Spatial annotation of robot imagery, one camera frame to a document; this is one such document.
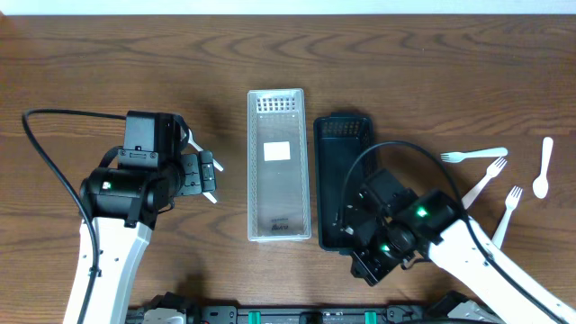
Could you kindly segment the black plastic basket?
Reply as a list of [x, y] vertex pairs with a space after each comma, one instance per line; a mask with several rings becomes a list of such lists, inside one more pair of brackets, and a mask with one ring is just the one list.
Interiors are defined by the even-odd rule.
[[373, 152], [355, 164], [357, 156], [374, 144], [370, 117], [355, 113], [333, 112], [313, 124], [319, 246], [328, 252], [346, 256], [354, 239], [338, 226], [340, 194], [347, 172], [353, 173], [346, 192], [352, 193], [378, 168]]

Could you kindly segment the white plastic fork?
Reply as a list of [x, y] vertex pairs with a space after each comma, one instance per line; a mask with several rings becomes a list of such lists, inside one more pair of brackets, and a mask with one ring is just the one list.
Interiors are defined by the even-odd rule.
[[506, 210], [504, 211], [504, 214], [499, 222], [499, 226], [496, 228], [493, 237], [491, 239], [491, 242], [494, 244], [496, 248], [502, 247], [512, 212], [518, 207], [518, 203], [520, 201], [522, 193], [523, 189], [521, 187], [514, 186], [505, 199]]
[[509, 151], [504, 147], [486, 148], [468, 152], [446, 152], [440, 155], [443, 162], [457, 164], [467, 158], [500, 158], [505, 157]]
[[494, 160], [486, 169], [484, 177], [462, 198], [463, 207], [467, 210], [478, 198], [488, 182], [499, 175], [508, 161], [504, 157]]

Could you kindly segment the white plastic fork top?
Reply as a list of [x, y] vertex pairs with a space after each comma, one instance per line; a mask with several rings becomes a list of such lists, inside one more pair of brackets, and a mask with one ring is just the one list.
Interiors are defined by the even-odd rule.
[[509, 151], [504, 147], [486, 148], [468, 152], [446, 152], [440, 155], [443, 162], [457, 164], [467, 158], [500, 158], [505, 157]]

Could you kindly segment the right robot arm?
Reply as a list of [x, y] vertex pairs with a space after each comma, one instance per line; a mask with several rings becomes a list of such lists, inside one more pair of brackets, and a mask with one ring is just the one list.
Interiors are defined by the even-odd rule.
[[458, 204], [434, 190], [382, 197], [363, 190], [346, 207], [355, 237], [351, 273], [378, 284], [396, 266], [421, 255], [457, 278], [507, 323], [573, 323], [575, 310], [548, 292], [498, 247]]

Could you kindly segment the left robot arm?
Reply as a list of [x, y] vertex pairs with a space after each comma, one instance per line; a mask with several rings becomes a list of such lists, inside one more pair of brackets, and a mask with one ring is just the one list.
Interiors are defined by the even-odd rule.
[[216, 171], [212, 153], [171, 157], [162, 167], [117, 166], [128, 150], [111, 148], [81, 186], [86, 220], [80, 226], [76, 277], [68, 299], [66, 323], [123, 323], [136, 273], [157, 217], [180, 196], [214, 198]]

